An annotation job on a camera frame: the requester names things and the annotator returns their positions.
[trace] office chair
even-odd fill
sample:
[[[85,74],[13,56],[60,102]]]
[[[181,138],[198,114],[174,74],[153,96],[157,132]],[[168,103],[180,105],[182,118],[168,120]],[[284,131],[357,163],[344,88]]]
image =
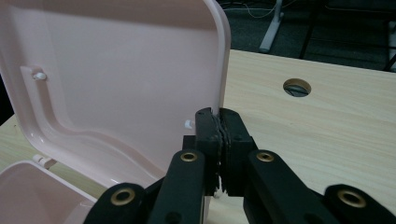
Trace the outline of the office chair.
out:
[[[305,36],[303,47],[300,52],[300,59],[304,58],[306,49],[309,41],[312,39],[312,33],[317,23],[318,15],[324,11],[337,12],[341,14],[351,14],[351,16],[363,16],[370,18],[382,18],[385,19],[384,24],[388,24],[392,19],[396,19],[396,0],[318,0],[313,7],[309,16],[309,27]],[[384,46],[372,43],[358,43],[358,42],[346,42],[339,40],[331,40],[332,42],[338,42],[343,44],[354,44],[367,46],[372,48],[387,48],[396,49],[393,46]],[[384,71],[389,71],[393,64],[396,62],[396,54],[387,62],[384,67]]]

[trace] metal chair leg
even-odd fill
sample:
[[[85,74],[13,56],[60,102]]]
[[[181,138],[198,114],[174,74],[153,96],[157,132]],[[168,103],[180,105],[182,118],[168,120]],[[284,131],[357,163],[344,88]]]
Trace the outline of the metal chair leg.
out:
[[[312,33],[314,31],[314,27],[317,22],[318,14],[324,8],[325,4],[326,4],[326,0],[317,1],[316,5],[314,6],[314,8],[311,11],[311,14],[309,15],[309,27],[308,27],[308,31],[306,32],[303,47],[301,48],[301,51],[300,51],[299,59],[303,59],[305,56],[306,48],[308,47],[309,40],[311,39]]]

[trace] brass insert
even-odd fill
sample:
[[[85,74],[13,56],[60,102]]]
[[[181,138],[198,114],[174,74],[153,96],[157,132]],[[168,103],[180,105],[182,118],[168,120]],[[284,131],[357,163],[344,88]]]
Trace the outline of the brass insert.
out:
[[[196,161],[198,159],[198,156],[192,152],[185,152],[185,153],[181,154],[180,158],[183,161]]]
[[[134,200],[134,190],[130,188],[118,189],[111,195],[111,202],[116,206],[125,205]]]
[[[257,153],[257,159],[260,161],[273,161],[274,156],[267,152],[259,152]]]
[[[352,207],[363,208],[367,205],[363,197],[361,197],[358,193],[348,189],[339,190],[337,196],[343,203],[346,203]]]

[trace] wooden table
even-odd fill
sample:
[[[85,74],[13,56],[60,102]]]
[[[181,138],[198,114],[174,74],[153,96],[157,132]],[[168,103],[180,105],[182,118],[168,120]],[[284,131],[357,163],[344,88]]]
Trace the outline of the wooden table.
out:
[[[308,82],[310,94],[286,94],[290,78]],[[232,50],[224,107],[309,188],[345,183],[396,214],[395,87],[392,73]],[[14,117],[1,126],[0,170],[36,153]],[[60,163],[50,170],[94,197],[105,190]],[[212,199],[208,223],[247,223],[242,199]]]

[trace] box lid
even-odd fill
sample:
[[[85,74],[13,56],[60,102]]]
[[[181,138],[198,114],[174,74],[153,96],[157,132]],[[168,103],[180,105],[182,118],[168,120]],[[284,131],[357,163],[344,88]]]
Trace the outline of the box lid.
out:
[[[22,131],[104,186],[164,176],[195,112],[222,104],[230,31],[214,0],[0,0],[0,21]]]

